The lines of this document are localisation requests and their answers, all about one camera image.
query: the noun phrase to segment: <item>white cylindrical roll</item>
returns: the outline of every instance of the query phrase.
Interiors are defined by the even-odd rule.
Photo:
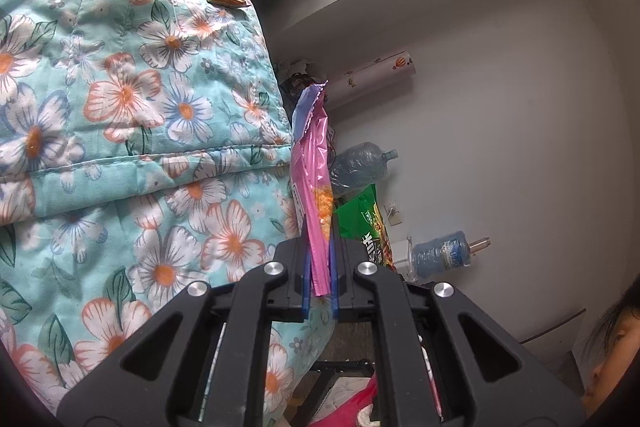
[[[335,109],[414,73],[414,63],[407,52],[378,58],[356,70],[329,78],[324,88],[324,108]]]

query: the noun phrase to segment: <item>large plastic water bottle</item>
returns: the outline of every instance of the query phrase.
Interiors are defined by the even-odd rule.
[[[386,162],[393,158],[398,158],[395,149],[382,152],[371,142],[354,145],[338,154],[329,172],[334,198],[379,182],[386,176]]]
[[[468,243],[463,232],[454,232],[428,243],[415,245],[411,252],[402,254],[394,250],[394,265],[407,281],[425,283],[438,273],[469,266],[471,256],[490,244],[488,237]]]

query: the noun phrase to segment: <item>bed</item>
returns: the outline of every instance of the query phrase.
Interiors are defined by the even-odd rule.
[[[252,6],[0,0],[0,339],[53,413],[188,283],[298,234],[290,127]],[[271,331],[264,423],[333,330]]]

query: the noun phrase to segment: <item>green snack package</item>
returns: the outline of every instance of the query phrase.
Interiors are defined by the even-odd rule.
[[[342,237],[362,241],[372,263],[396,270],[385,223],[376,203],[375,185],[369,185],[356,198],[339,206],[335,214]]]

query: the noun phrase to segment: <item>silver screw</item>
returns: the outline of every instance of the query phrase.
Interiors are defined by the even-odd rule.
[[[278,263],[277,261],[271,261],[264,265],[264,271],[267,275],[278,275],[284,272],[284,265],[282,263]]]
[[[358,271],[363,275],[373,275],[378,271],[378,265],[365,261],[364,263],[358,264]]]
[[[442,297],[450,297],[453,295],[453,286],[448,282],[439,282],[433,287],[433,292],[438,296]]]
[[[187,288],[187,292],[192,297],[200,297],[207,292],[207,283],[202,281],[192,282]]]

